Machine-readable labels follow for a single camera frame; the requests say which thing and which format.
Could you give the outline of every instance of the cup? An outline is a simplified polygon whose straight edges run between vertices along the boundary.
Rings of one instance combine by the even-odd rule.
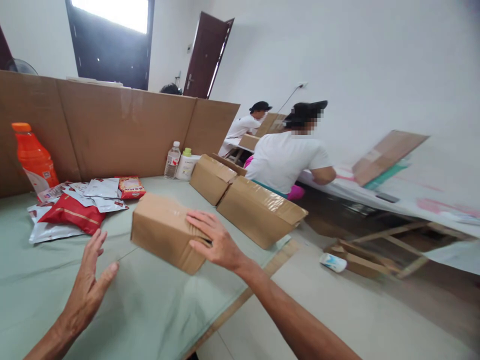
[[[341,273],[347,267],[346,260],[327,252],[320,256],[320,264],[325,265],[336,273]]]

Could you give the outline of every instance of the orange bottle cap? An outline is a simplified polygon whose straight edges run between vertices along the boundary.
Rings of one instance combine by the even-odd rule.
[[[11,127],[13,128],[13,130],[19,133],[27,133],[32,131],[32,127],[28,122],[13,122],[11,124]]]

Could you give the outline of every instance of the phone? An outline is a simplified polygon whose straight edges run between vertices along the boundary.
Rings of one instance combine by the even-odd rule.
[[[388,195],[384,192],[379,192],[377,195],[375,195],[377,198],[388,201],[389,203],[397,203],[400,201],[398,197]]]

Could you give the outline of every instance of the white t-shirt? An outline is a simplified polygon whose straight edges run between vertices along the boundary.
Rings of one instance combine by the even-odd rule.
[[[240,138],[252,129],[258,129],[260,127],[260,121],[254,119],[252,115],[247,115],[239,119],[233,120],[230,129],[226,134],[228,139]]]
[[[246,178],[289,194],[303,170],[332,166],[322,142],[291,131],[267,134],[255,146]]]

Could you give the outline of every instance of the orange bottle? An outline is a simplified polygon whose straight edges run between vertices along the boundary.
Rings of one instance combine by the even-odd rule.
[[[40,144],[26,122],[11,124],[18,142],[18,160],[37,194],[57,186],[59,180],[49,152]]]

